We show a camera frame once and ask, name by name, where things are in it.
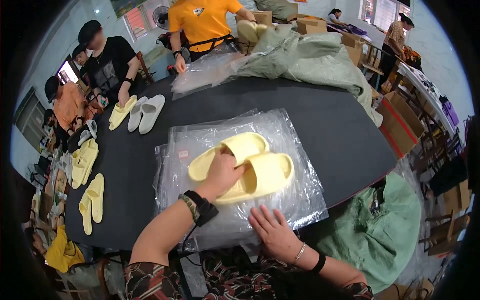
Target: wall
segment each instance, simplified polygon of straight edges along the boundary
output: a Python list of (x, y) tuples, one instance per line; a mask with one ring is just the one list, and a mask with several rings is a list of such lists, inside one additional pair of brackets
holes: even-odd
[[(156, 39), (166, 32), (157, 28), (133, 43), (123, 19), (117, 19), (110, 0), (72, 0), (55, 21), (60, 23), (56, 25), (54, 23), (49, 30), (51, 36), (45, 38), (47, 45), (41, 45), (37, 50), (32, 70), (22, 83), (23, 88), (20, 91), (16, 109), (32, 86), (43, 106), (47, 109), (52, 108), (45, 96), (45, 81), (55, 75), (67, 56), (72, 54), (78, 45), (78, 32), (86, 22), (93, 19), (102, 24), (106, 36), (124, 37), (130, 42), (135, 52), (147, 53), (158, 47), (159, 45), (155, 43)], [(14, 168), (24, 176), (25, 167), (28, 164), (37, 163), (39, 156), (40, 154), (14, 126), (10, 157)]]
[(428, 7), (420, 0), (412, 0), (410, 6), (415, 29), (407, 34), (406, 44), (422, 56), (423, 72), (453, 104), (463, 139), (463, 120), (475, 114), (467, 77), (454, 46)]

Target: floor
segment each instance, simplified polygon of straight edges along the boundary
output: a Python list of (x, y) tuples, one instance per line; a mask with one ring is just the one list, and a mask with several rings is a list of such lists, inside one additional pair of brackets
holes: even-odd
[[(418, 148), (415, 148), (411, 154), (407, 155), (405, 158), (399, 161), (394, 172), (401, 175), (405, 178), (405, 180), (411, 185), (418, 196), (418, 200), (423, 204), (422, 205), (422, 222), (420, 226), (420, 235), (418, 239), (423, 239), (428, 237), (430, 232), (430, 224), (424, 222), (425, 218), (430, 216), (440, 216), (444, 215), (444, 203), (443, 198), (438, 198), (438, 203), (436, 204), (434, 200), (425, 201), (423, 199), (423, 195), (420, 189), (420, 180), (427, 182), (431, 177), (432, 173), (426, 172), (423, 174), (416, 174), (411, 171), (410, 164), (416, 159), (416, 153), (419, 151)], [(256, 248), (251, 245), (246, 245), (247, 253), (251, 254), (252, 261), (256, 260), (256, 254), (258, 255)], [(441, 263), (442, 259), (437, 257), (429, 257), (427, 253), (424, 252), (426, 245), (419, 244), (417, 245), (415, 252), (410, 259), (407, 267), (403, 270), (403, 272), (398, 277), (396, 283), (402, 285), (410, 285), (410, 283), (414, 281), (420, 280), (422, 277), (427, 277), (431, 281), (437, 276), (437, 274), (442, 269)], [(197, 254), (191, 255), (190, 259), (198, 264), (199, 257)], [(183, 271), (185, 273), (187, 283), (189, 285), (190, 291), (192, 296), (194, 297), (202, 297), (207, 293), (207, 289), (205, 286), (205, 279), (202, 273), (202, 270), (199, 266), (193, 265), (190, 263), (186, 258), (181, 260), (181, 264), (183, 267)], [(123, 293), (120, 286), (123, 284), (121, 282), (121, 270), (117, 269), (112, 273), (112, 276), (116, 277), (116, 290), (120, 293)], [(70, 297), (66, 296), (65, 294), (62, 295), (62, 299), (70, 299)], [(89, 299), (88, 295), (84, 295), (82, 299)]]

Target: yellow slide sandal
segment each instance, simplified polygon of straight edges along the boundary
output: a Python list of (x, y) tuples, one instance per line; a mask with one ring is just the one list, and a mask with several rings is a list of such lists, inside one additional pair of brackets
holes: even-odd
[(92, 200), (92, 217), (95, 223), (100, 223), (103, 218), (103, 190), (105, 188), (105, 178), (102, 174), (97, 174), (92, 180), (85, 193)]
[(231, 204), (241, 200), (265, 196), (282, 190), (293, 177), (292, 159), (283, 153), (267, 153), (245, 161), (251, 167), (217, 204)]
[(73, 153), (72, 187), (74, 189), (78, 189), (80, 185), (87, 183), (97, 156), (98, 144), (95, 143), (94, 139), (86, 141), (80, 149)]
[(118, 103), (115, 104), (115, 107), (113, 108), (113, 111), (112, 111), (112, 115), (110, 116), (110, 119), (109, 119), (110, 130), (115, 130), (117, 127), (120, 126), (123, 120), (130, 114), (130, 111), (133, 109), (137, 101), (138, 101), (137, 95), (133, 95), (127, 101), (124, 108), (120, 107)]
[(92, 234), (92, 200), (85, 193), (78, 204), (78, 209), (82, 214), (82, 220), (84, 223), (84, 231), (86, 235)]
[(223, 140), (216, 147), (208, 149), (190, 164), (188, 175), (193, 181), (203, 181), (207, 178), (208, 170), (212, 164), (215, 153), (223, 148), (228, 148), (237, 159), (236, 167), (251, 157), (270, 151), (267, 140), (254, 132), (237, 134)]

